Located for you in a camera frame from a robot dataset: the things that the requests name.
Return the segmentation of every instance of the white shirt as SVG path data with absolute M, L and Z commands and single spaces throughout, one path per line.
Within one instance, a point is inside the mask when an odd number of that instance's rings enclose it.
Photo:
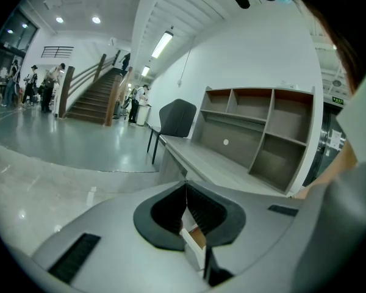
M 145 89 L 143 87 L 140 87 L 138 90 L 137 90 L 137 93 L 135 95 L 135 99 L 137 100 L 137 102 L 139 103 L 140 100 L 141 100 L 141 96 L 143 96 L 145 94 Z
M 61 84 L 60 83 L 61 75 L 60 75 L 60 72 L 56 69 L 56 67 L 53 67 L 51 70 L 49 70 L 49 72 L 51 73 L 52 79 L 54 79 L 60 85 Z

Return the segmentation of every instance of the table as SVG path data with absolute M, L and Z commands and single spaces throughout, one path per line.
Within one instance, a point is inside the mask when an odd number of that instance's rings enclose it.
M 163 138 L 166 151 L 160 167 L 159 184 L 187 179 L 255 194 L 285 196 L 247 174 L 246 168 L 190 139 Z

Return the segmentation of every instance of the glass wall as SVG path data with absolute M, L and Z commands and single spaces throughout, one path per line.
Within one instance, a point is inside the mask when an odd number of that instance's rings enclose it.
M 6 83 L 14 60 L 22 65 L 36 31 L 37 27 L 19 10 L 15 10 L 7 20 L 0 34 L 0 84 Z

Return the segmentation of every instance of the wooden handrail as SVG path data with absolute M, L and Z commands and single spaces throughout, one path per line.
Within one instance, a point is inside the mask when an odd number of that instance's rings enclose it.
M 88 77 L 86 77 L 85 79 L 83 79 L 81 82 L 77 83 L 75 86 L 70 87 L 70 89 L 72 89 L 68 95 L 71 96 L 78 88 L 80 88 L 82 86 L 83 83 L 85 83 L 87 80 L 89 80 L 90 78 L 93 77 L 93 74 L 88 75 Z
M 84 78 L 86 78 L 88 75 L 92 74 L 94 75 L 96 70 L 93 70 L 94 68 L 92 68 L 91 70 L 88 70 L 88 73 L 84 74 L 80 79 L 74 81 L 74 79 L 72 79 L 71 82 L 71 88 L 74 87 L 76 84 L 78 84 L 79 82 L 82 82 L 81 80 L 83 80 Z
M 93 68 L 97 67 L 99 65 L 99 63 L 96 63 L 95 65 L 92 65 L 91 67 L 89 67 L 88 69 L 82 71 L 80 74 L 75 75 L 74 78 L 72 78 L 72 81 L 74 81 L 76 78 L 80 77 L 81 75 L 83 75 L 84 73 L 86 73 L 89 70 L 92 70 Z
M 117 101 L 118 89 L 122 82 L 123 82 L 122 76 L 120 74 L 116 75 L 114 82 L 113 82 L 113 87 L 111 89 L 110 97 L 109 97 L 109 105 L 107 106 L 106 117 L 104 119 L 105 126 L 112 125 L 112 117 L 114 115 L 114 108 L 115 108 L 115 103 Z
M 59 106 L 59 118 L 63 118 L 66 112 L 66 101 L 68 100 L 69 87 L 71 85 L 72 77 L 74 73 L 74 67 L 69 66 L 66 71 L 65 79 L 62 84 L 60 106 Z
M 112 117 L 114 115 L 115 103 L 119 100 L 122 93 L 124 93 L 123 89 L 126 89 L 127 84 L 129 83 L 129 78 L 131 76 L 133 68 L 129 67 L 129 71 L 126 73 L 125 77 L 122 79 L 121 75 L 116 75 L 113 87 L 111 89 L 109 105 L 107 106 L 106 118 L 104 119 L 105 126 L 112 125 Z
M 75 77 L 73 76 L 74 67 L 72 66 L 68 67 L 68 71 L 66 72 L 65 79 L 61 89 L 61 95 L 59 97 L 60 98 L 60 106 L 58 113 L 59 118 L 65 117 L 66 102 L 68 100 L 68 97 L 71 96 L 78 88 L 80 88 L 90 78 L 94 77 L 90 86 L 96 83 L 99 80 L 100 72 L 103 69 L 105 69 L 109 64 L 111 64 L 113 60 L 114 58 L 112 57 L 106 61 L 106 54 L 103 54 L 99 63 L 91 67 L 88 67 L 86 70 L 75 75 Z
M 102 59 L 99 62 L 99 66 L 98 66 L 98 69 L 96 70 L 95 77 L 93 78 L 93 81 L 98 80 L 99 74 L 102 71 L 102 67 L 103 67 L 104 61 L 106 59 L 106 56 L 107 56 L 106 54 L 102 55 Z

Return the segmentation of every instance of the shelving unit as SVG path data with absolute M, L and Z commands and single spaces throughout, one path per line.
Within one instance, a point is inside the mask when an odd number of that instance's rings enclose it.
M 231 89 L 210 90 L 205 93 L 202 109 L 215 112 L 226 112 Z
M 208 88 L 192 141 L 286 194 L 306 152 L 313 105 L 314 94 L 294 90 Z
M 268 131 L 306 143 L 312 118 L 313 95 L 275 90 Z

